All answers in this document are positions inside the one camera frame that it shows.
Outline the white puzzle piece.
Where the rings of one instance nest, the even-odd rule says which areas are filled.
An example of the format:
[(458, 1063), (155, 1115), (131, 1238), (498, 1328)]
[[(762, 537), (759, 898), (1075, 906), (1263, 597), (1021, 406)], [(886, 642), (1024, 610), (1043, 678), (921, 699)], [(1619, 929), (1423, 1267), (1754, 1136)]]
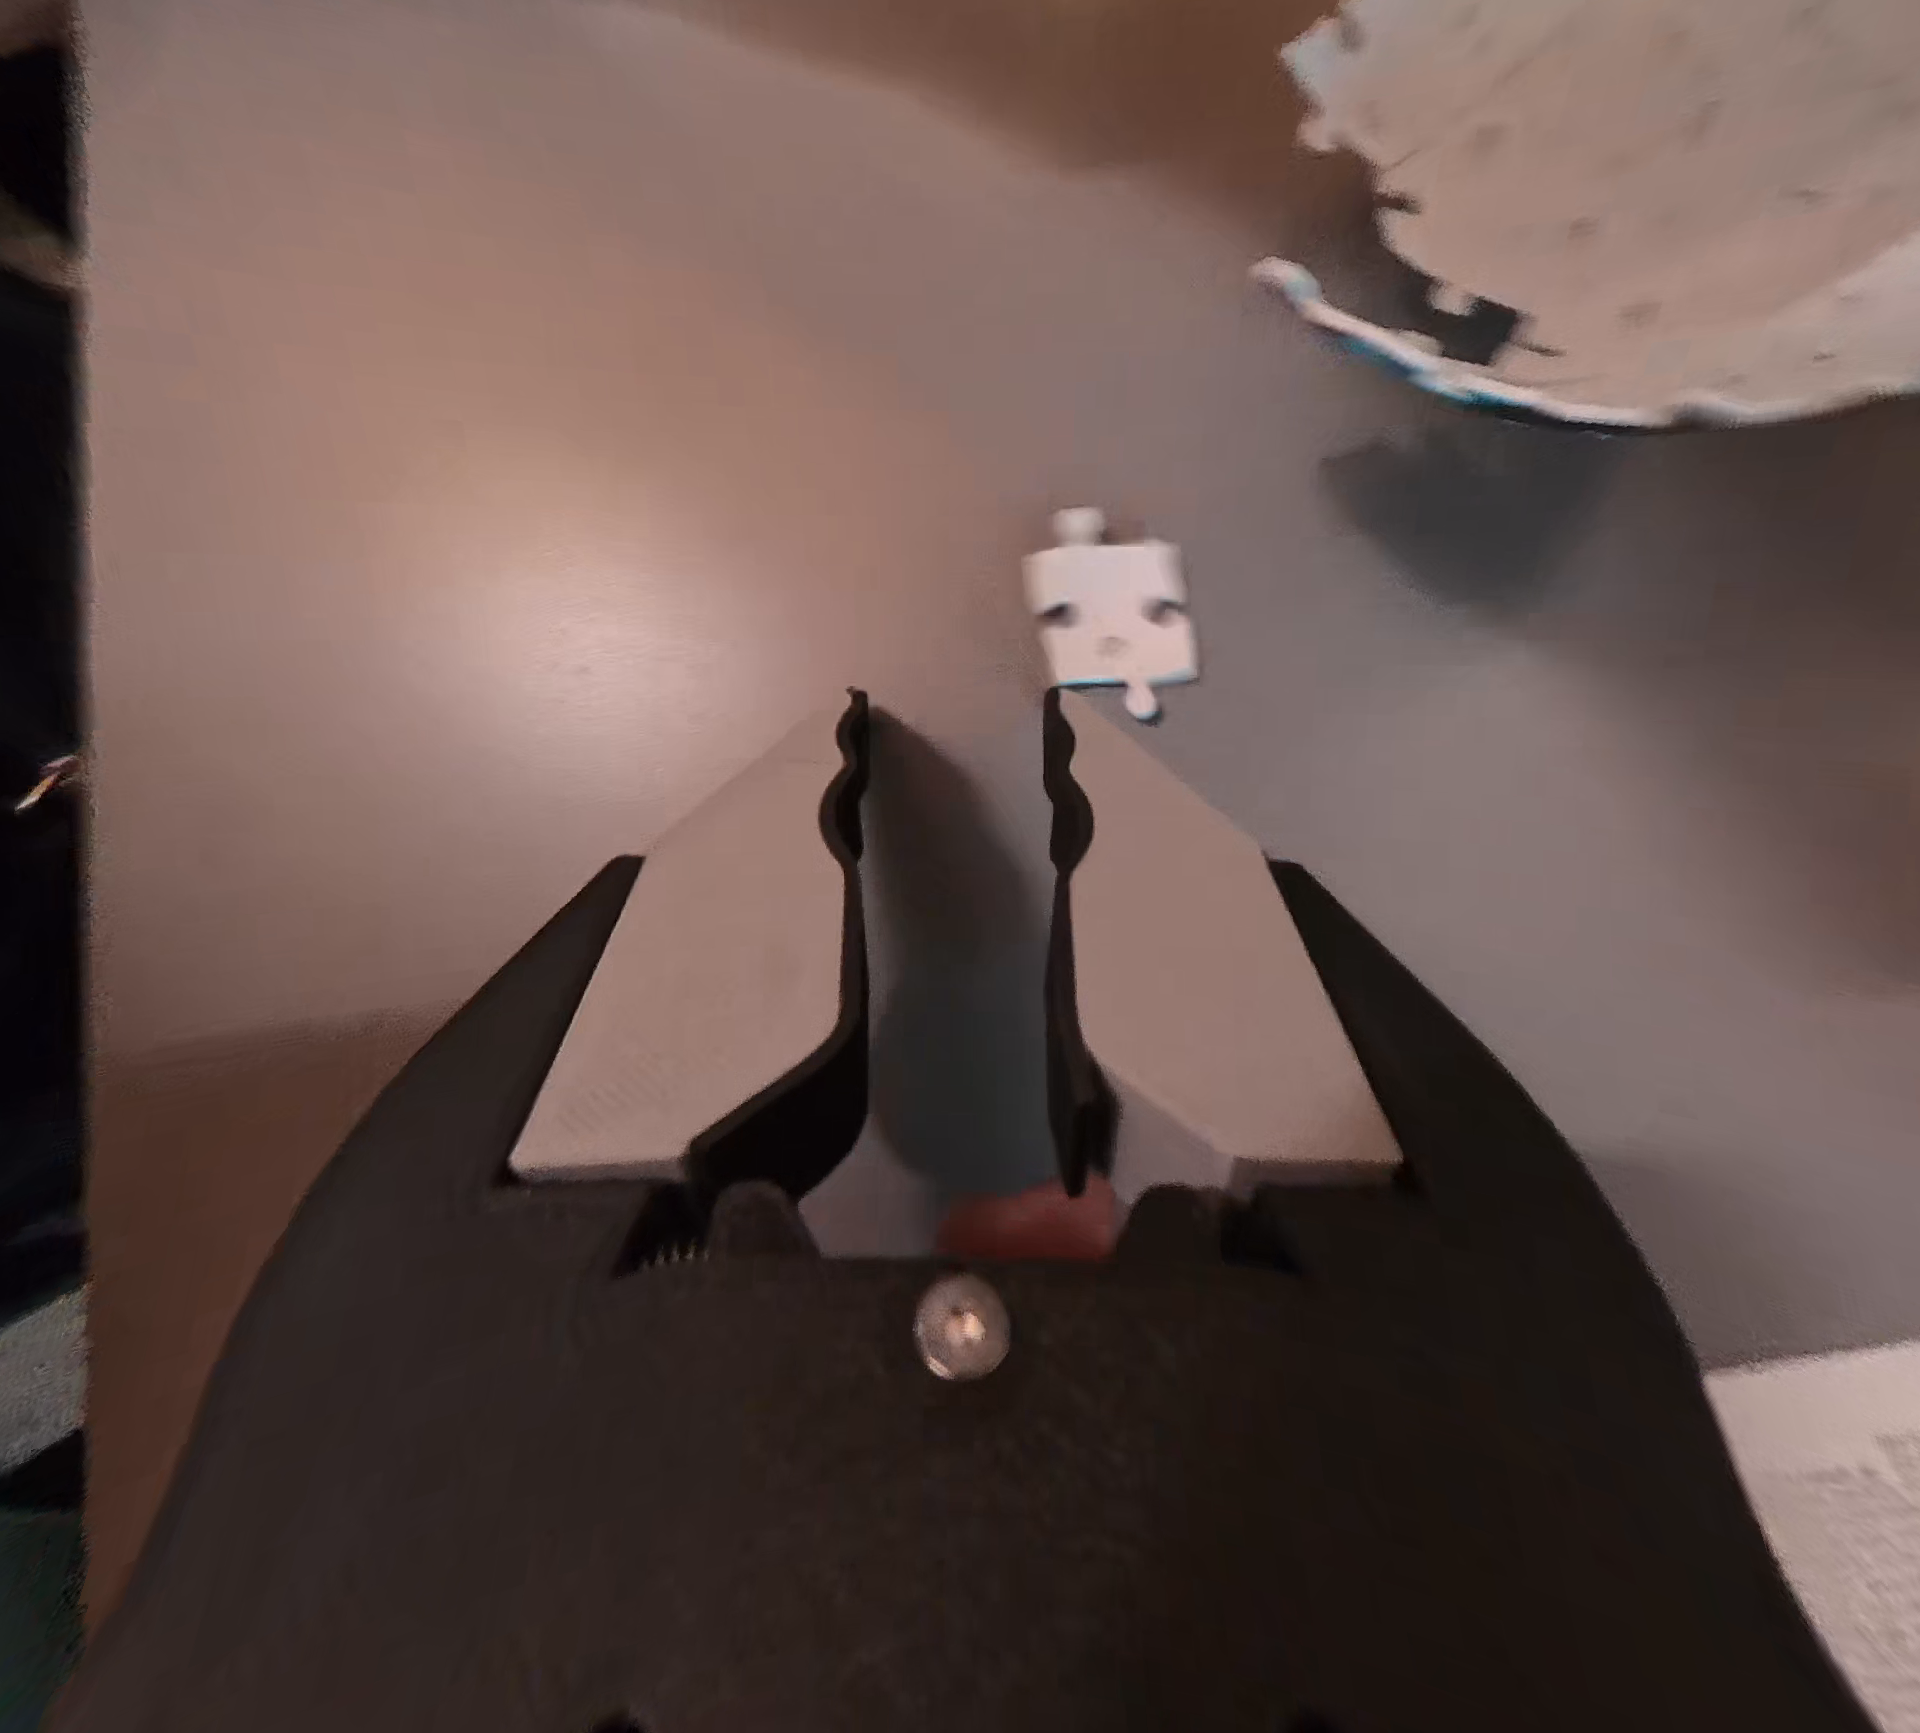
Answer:
[(1020, 563), (1051, 692), (1113, 692), (1139, 727), (1196, 678), (1185, 561), (1155, 537), (1115, 540), (1097, 507), (1048, 515), (1048, 545)]

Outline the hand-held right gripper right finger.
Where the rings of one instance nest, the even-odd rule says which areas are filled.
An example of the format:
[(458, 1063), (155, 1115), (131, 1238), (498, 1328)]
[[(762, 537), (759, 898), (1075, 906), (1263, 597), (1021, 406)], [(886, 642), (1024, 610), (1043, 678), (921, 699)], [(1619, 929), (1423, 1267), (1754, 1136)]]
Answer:
[(1384, 1187), (1402, 1146), (1257, 842), (1083, 695), (1045, 695), (1043, 792), (1062, 1187)]

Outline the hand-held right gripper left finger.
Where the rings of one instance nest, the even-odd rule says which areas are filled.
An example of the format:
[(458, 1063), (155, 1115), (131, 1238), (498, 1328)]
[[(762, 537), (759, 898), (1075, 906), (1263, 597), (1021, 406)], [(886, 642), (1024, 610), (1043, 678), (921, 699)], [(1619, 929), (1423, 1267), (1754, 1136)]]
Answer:
[(870, 703), (847, 692), (637, 858), (514, 1179), (803, 1201), (847, 1161), (868, 1118), (868, 770)]

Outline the person's dark clothing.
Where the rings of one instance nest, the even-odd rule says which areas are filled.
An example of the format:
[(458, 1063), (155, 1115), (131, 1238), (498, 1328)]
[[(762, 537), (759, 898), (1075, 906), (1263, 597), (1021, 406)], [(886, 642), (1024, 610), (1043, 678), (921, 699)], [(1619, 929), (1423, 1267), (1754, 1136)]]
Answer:
[(82, 745), (69, 52), (3, 60), (3, 1324), (74, 1287), (82, 1225)]

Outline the blue and white puzzle ball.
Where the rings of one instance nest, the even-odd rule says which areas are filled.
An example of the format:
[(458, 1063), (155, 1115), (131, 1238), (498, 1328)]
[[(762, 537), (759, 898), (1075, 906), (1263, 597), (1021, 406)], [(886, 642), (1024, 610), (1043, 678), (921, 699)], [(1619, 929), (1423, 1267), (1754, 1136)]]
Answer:
[(1438, 322), (1253, 281), (1428, 397), (1757, 429), (1917, 397), (1917, 0), (1339, 0), (1282, 52)]

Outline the person's right hand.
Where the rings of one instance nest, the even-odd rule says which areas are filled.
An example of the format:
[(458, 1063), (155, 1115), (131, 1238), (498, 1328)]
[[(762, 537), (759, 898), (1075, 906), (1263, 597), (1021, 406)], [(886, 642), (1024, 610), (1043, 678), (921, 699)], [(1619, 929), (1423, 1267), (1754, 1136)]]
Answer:
[(1120, 1209), (1106, 1179), (1091, 1177), (1077, 1195), (1059, 1184), (1014, 1195), (965, 1195), (934, 1233), (934, 1251), (951, 1261), (1097, 1264), (1119, 1235)]

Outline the white instruction leaflet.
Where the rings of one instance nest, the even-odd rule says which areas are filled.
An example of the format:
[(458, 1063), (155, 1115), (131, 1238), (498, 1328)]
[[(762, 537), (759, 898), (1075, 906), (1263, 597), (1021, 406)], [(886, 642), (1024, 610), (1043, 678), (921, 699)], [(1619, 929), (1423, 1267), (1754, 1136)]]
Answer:
[(1881, 1730), (1917, 1728), (1917, 1343), (1706, 1376), (1814, 1632)]

